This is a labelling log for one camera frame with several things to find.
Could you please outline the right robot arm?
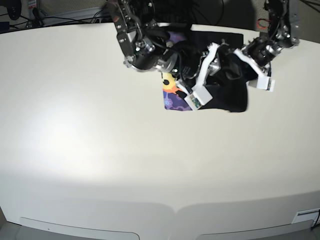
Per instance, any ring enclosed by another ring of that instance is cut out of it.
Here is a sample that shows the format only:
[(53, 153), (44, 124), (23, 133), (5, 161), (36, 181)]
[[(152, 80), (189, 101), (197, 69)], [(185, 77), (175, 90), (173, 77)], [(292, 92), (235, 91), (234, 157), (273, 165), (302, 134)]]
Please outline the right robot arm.
[(194, 0), (108, 0), (127, 67), (167, 74), (178, 93), (190, 94), (209, 50), (221, 45), (213, 33), (192, 30), (196, 5)]

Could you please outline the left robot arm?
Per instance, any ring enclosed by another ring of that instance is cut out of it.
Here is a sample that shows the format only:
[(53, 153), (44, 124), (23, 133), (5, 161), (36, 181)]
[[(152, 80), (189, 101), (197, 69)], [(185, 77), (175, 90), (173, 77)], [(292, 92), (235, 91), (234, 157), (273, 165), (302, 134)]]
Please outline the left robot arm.
[(296, 0), (266, 0), (268, 11), (267, 33), (261, 33), (241, 52), (249, 57), (263, 73), (271, 76), (271, 61), (282, 49), (290, 49), (300, 43), (298, 2)]

